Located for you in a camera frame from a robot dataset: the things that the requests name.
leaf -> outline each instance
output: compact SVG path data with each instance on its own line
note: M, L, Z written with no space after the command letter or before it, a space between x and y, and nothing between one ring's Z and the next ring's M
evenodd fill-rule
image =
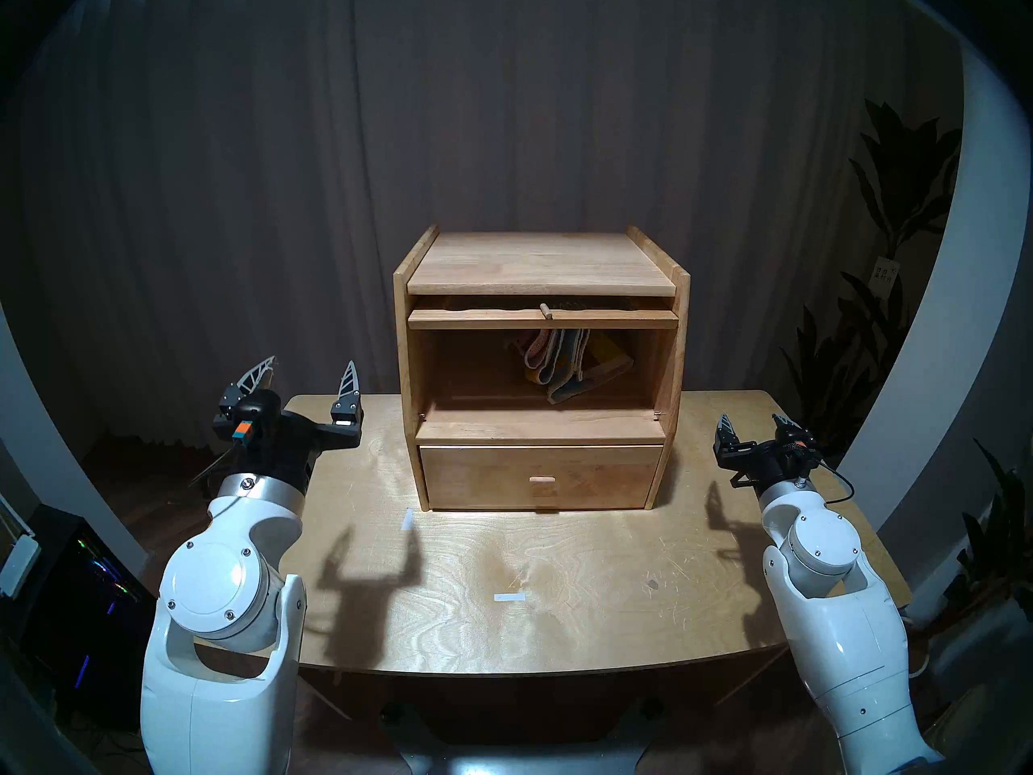
M956 607L961 607L964 606L966 602L968 602L969 598L968 577L963 574L954 578L950 582L950 585L947 586L946 589L944 589L943 596L947 598L947 601L949 603Z
M961 143L961 129L947 130L940 136L940 140L936 142L936 155L940 159L940 165L943 165L943 161L954 154L954 151L958 149L958 145Z
M882 308L879 305L879 301L875 298L875 295L872 293L871 289L867 285L860 282L860 280L851 275L849 272L840 272L840 274L843 276L844 280L853 286L853 290L857 292L860 301L865 303L865 307L868 308L868 312L871 314L872 320L879 326L879 330L882 331L882 334L886 338L889 338L891 333L889 320L882 313Z
M868 118L872 120L872 126L875 128L875 131L878 132L879 125L882 123L882 117L879 114L879 106L871 99L866 99L865 110L868 111Z
M1033 590L1025 586L1016 586L1015 590L1011 592L1011 596L1015 598L1019 608L1026 615L1026 621L1033 622Z
M904 126L904 122L897 115L897 112L889 106L887 102L883 102L879 105L879 121L875 124L875 129L879 133L879 141L883 140L883 134L890 136L900 136L904 134L904 130L907 129Z
M789 358L789 353L785 351L785 347L779 347L782 350L782 354L785 357L785 363L789 366L789 374L792 376L792 384L796 386L796 395L800 397L800 402L804 402L804 381L800 379L800 372L796 371L796 365L792 363L792 359Z
M994 477L997 478L997 484L1001 487L1001 491L1004 491L1007 475L1004 473L1004 467L1001 466L1001 462L994 457L993 453L979 443L979 439L973 438L972 440L975 441L975 445L979 447L979 452L982 453L982 457L987 459L987 462L990 464L990 468L994 470Z
M994 457L987 447L979 443L979 439L972 439L982 453L983 458L994 470L994 477L1001 489L1004 499L1004 507L1008 517L1007 526L1007 551L1006 561L1010 567L1016 567L1022 563L1023 546L1026 539L1026 486L1014 469L1004 471L1004 467Z
M968 550L962 550L958 554L958 563L965 567L965 571L972 574L972 559L968 557Z
M947 213L950 210L950 200L952 198L953 194L939 194L930 199L929 203L927 203L926 206L918 211L918 213L914 214L906 222L904 222L904 227L901 229L901 238L898 244L903 244L925 225L929 224L931 221L939 219Z
M845 396L843 386L846 383L848 374L847 367L840 366L828 380L828 389L825 392L826 399L823 406L824 410L822 410L821 414L814 422L814 425L820 428L822 436L827 436L835 429L835 416L837 408Z
M959 155L954 155L950 160L947 161L946 168L943 169L943 181L941 190L943 193L947 193L947 186L950 185L950 178L953 177L954 172L958 171L958 159Z
M818 324L814 314L804 306L804 340L807 342L807 357L814 358L814 347L818 340Z
M849 300L841 297L837 303L844 319L857 331L857 335L860 336L860 343L864 344L865 349L872 357L872 361L878 363L879 345L875 341L875 332L872 330L872 318Z
M987 520L987 553L991 562L988 572L1005 572L1008 569L1008 508L1004 498L995 494Z
M987 537L983 535L979 520L964 512L962 512L962 519L965 521L965 529L968 531L969 547L972 548L973 568L979 577L982 577L992 568L988 561Z
M868 148L868 154L872 158L872 163L875 164L875 174L878 177L881 187L882 173L885 169L885 155L882 154L882 145L867 132L863 132L860 138L865 142L865 147Z
M872 216L872 220L882 230L884 236L888 236L889 231L886 229L886 223L882 219L882 211L879 210L879 203L875 198L875 189L872 188L872 184L868 182L868 176L865 174L865 169L862 168L860 163L858 163L853 158L850 158L850 165L853 166L853 173L857 176L857 183L860 185L860 195L865 198L865 205L868 206L868 212Z
M936 142L936 123L940 121L939 119L929 119L918 125L918 128L914 130L914 137L917 144L916 152L922 157L936 155L937 152L937 142ZM939 171L940 166L936 167L936 172L933 173L935 177Z
M896 336L900 335L903 330L904 335L907 335L907 328L901 328L901 319L904 317L904 283L901 278L898 277L894 280L894 284L889 289L889 299L886 301L886 320L889 322L889 327L894 328L896 331Z
M834 427L851 427L855 425L859 429L864 417L856 416L855 414L860 405L872 396L872 392L875 391L876 385L878 385L878 381L872 379L869 369L866 367L857 375L857 379L853 381L850 391L847 392L846 397L840 404L839 411L837 411L832 420L832 425Z

wooden cabinet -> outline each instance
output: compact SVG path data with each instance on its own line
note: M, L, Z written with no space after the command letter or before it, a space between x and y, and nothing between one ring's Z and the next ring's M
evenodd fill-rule
M689 275L637 227L434 226L394 285L405 437L424 510L652 507L678 425ZM605 330L634 366L552 405L506 349L533 328Z

wall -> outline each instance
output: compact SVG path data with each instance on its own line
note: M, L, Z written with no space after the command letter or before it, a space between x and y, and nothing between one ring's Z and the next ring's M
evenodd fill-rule
M68 448L81 461L103 434L104 423L83 388L43 300L25 231L22 184L17 177L20 150L13 135L10 125L0 121L0 305L33 386Z
M918 104L930 55L960 78L917 23L894 0L79 0L19 95L44 299L112 432L200 445L269 353L285 397L352 358L397 390L389 275L432 221L633 222L693 276L685 385L777 393L803 305L822 321L839 271L870 271L865 96Z
M0 311L0 440L40 501L83 517L137 578L148 555L93 488L51 422Z
M987 368L988 351L1009 292L1023 290L1012 280L1029 207L1029 128L995 73L969 50L963 60L964 136L940 253L897 365L840 467L873 527L882 528L895 508L902 512L880 537L912 582L957 538L952 522L973 507L966 499L972 477L985 475L983 491L990 486L989 472L973 471L978 461L959 441L976 429L972 413L982 412L976 392L969 401L976 375L988 382L1005 374L999 364ZM1022 352L1013 339L1002 343L1006 357ZM1005 420L1015 438L1028 432L1033 414L1020 393L991 391L1011 401L995 420ZM887 443L904 434L907 443ZM1021 446L1020 440L1012 448L1018 454ZM927 474L934 454L938 465Z

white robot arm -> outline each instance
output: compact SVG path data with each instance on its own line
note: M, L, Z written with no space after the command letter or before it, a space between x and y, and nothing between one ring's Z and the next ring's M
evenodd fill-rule
M301 578L281 578L280 558L302 533L316 458L357 446L362 407L349 364L333 424L281 411L268 389L272 363L227 386L215 430L232 440L229 473L209 504L211 524L173 554L161 580L140 698L157 775L282 775L290 760L306 597ZM240 653L271 647L269 663L255 678L215 672L195 638Z
M773 441L741 442L727 416L714 442L718 465L752 486L775 542L763 570L804 685L832 722L848 775L883 775L942 761L922 740L908 691L907 634L857 531L829 510L808 475L814 437L774 416ZM843 581L846 593L828 597Z

curtain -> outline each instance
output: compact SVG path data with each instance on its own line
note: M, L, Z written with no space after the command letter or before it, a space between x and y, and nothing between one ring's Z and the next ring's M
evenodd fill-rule
M202 445L268 354L284 399L352 358L398 391L390 274L429 224L634 223L692 276L686 388L779 397L802 305L827 316L877 253L847 164L864 98L960 103L924 22L897 0L79 0L8 112L45 302L112 432Z

